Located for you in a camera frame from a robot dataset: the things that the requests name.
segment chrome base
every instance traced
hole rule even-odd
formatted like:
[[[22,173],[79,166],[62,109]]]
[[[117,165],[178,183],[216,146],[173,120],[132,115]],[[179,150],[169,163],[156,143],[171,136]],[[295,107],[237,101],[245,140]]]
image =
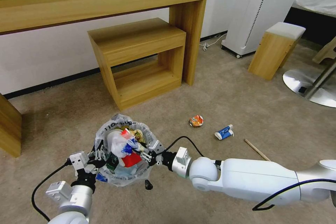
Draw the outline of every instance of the chrome base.
[[[317,90],[307,95],[307,89],[312,87],[321,72],[312,70],[291,69],[285,72],[282,79],[286,86],[297,95],[307,100],[327,107],[336,107],[336,80],[331,77]]]

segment small wooden stool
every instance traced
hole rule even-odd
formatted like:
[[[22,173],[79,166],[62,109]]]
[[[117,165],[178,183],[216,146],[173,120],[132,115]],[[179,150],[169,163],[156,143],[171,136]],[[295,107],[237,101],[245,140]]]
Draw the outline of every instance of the small wooden stool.
[[[181,85],[186,33],[155,18],[88,32],[104,83],[123,110]],[[111,67],[153,54],[117,73]]]
[[[285,64],[305,30],[283,22],[266,30],[248,71],[271,80],[277,69]]]

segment red wrapper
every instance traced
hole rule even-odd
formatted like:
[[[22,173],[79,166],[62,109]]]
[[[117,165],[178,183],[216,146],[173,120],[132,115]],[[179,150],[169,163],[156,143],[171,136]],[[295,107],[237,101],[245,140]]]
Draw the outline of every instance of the red wrapper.
[[[189,119],[189,124],[193,127],[199,127],[203,125],[203,117],[201,115],[196,115]]]

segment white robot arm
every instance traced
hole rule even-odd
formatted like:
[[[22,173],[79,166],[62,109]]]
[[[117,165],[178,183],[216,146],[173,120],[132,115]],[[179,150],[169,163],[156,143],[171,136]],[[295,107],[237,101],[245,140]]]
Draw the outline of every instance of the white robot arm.
[[[172,170],[182,177],[189,177],[198,190],[219,191],[256,202],[297,184],[269,199],[268,204],[272,205],[287,205],[299,200],[319,202],[327,199],[330,192],[334,199],[336,191],[336,160],[321,160],[308,170],[296,172],[275,162],[261,160],[216,161],[200,157],[191,161],[187,149],[180,147],[172,162]]]
[[[267,210],[274,205],[294,201],[318,202],[331,194],[336,206],[336,160],[321,160],[308,170],[293,171],[281,165],[260,160],[211,160],[200,157],[192,161],[188,150],[180,147],[177,153],[163,151],[142,155],[150,165],[165,165],[179,176],[189,178],[202,191],[218,191],[235,198],[261,202],[253,210]],[[60,214],[50,224],[87,224],[95,190],[95,174],[102,166],[96,157],[89,163],[86,153],[70,156],[78,175],[77,181],[53,183],[46,194],[59,203]],[[269,207],[260,208],[263,204]]]

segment blue toothpaste tube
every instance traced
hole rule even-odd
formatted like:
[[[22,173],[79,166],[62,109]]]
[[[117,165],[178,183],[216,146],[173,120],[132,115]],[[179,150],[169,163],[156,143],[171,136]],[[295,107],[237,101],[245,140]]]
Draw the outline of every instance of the blue toothpaste tube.
[[[224,138],[227,138],[229,136],[234,136],[234,133],[232,131],[233,125],[230,124],[229,126],[225,127],[224,129],[221,129],[220,131],[215,133],[215,136],[219,139],[219,140],[223,140]]]

